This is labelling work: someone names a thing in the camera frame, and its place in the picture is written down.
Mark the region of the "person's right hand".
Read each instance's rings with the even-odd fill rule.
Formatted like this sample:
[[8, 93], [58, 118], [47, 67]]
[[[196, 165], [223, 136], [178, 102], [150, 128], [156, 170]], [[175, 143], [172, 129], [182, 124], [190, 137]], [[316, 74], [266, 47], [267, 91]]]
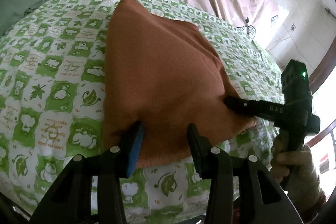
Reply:
[[284, 190], [296, 207], [311, 207], [321, 194], [311, 149], [304, 145], [299, 151], [286, 152], [288, 143], [286, 132], [281, 132], [274, 139], [270, 173], [278, 183], [288, 180]]

